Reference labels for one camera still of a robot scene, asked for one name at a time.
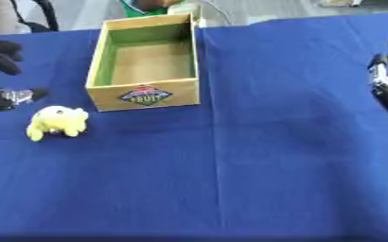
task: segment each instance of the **blue cloth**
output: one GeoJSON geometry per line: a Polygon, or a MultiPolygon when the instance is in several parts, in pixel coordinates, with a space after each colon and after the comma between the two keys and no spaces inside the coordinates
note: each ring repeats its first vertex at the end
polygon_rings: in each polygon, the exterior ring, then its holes
{"type": "Polygon", "coordinates": [[[9,36],[50,97],[0,112],[0,234],[388,241],[388,114],[366,65],[388,14],[198,31],[202,105],[95,111],[97,31],[9,36]],[[41,107],[90,112],[81,137],[25,136],[41,107]]]}

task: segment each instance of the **chair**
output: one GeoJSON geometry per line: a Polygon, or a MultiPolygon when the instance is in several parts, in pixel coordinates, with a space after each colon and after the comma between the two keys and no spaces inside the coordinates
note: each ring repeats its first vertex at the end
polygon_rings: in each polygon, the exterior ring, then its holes
{"type": "Polygon", "coordinates": [[[59,31],[59,23],[57,22],[56,12],[49,0],[32,0],[37,3],[43,10],[46,21],[48,22],[48,27],[38,23],[27,22],[20,14],[16,0],[10,1],[14,10],[16,11],[19,23],[28,26],[33,33],[59,31]]]}

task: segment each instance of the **cable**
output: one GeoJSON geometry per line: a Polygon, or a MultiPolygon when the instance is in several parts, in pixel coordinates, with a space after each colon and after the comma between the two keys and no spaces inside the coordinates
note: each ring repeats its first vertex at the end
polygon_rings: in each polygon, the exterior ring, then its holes
{"type": "Polygon", "coordinates": [[[230,17],[228,16],[228,14],[223,10],[221,9],[220,7],[218,7],[218,5],[216,5],[214,2],[210,1],[210,0],[191,0],[191,1],[197,1],[197,2],[201,2],[201,3],[205,3],[205,4],[208,4],[209,6],[211,6],[214,10],[216,10],[218,13],[220,13],[221,16],[223,16],[223,18],[225,19],[226,23],[229,25],[229,26],[233,26],[234,24],[232,23],[230,17]]]}

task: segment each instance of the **green object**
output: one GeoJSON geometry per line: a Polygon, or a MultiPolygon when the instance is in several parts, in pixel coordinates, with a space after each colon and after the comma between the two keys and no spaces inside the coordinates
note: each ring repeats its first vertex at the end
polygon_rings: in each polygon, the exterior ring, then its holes
{"type": "Polygon", "coordinates": [[[112,38],[108,37],[98,68],[96,86],[111,84],[115,69],[116,50],[117,47],[114,45],[112,38]]]}
{"type": "Polygon", "coordinates": [[[161,15],[161,14],[168,13],[167,8],[161,8],[161,9],[156,9],[156,10],[152,10],[152,11],[142,11],[142,10],[136,9],[133,6],[129,5],[127,2],[125,2],[125,0],[119,0],[119,1],[123,5],[123,8],[125,8],[126,16],[129,18],[151,16],[151,15],[161,15]]]}

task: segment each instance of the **gray floor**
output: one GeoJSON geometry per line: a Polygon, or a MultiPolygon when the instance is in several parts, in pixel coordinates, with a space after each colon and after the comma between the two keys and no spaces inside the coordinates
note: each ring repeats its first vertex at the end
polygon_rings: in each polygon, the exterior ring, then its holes
{"type": "MultiPolygon", "coordinates": [[[[44,23],[41,11],[31,0],[17,0],[27,20],[44,23]]],[[[124,17],[117,0],[51,0],[62,30],[99,28],[106,19],[124,17]]],[[[366,14],[388,11],[388,0],[364,0],[359,8],[321,8],[320,0],[210,0],[223,9],[236,25],[248,25],[278,18],[298,18],[339,14],[366,14]]],[[[204,15],[211,26],[224,19],[209,6],[204,15]]]]}

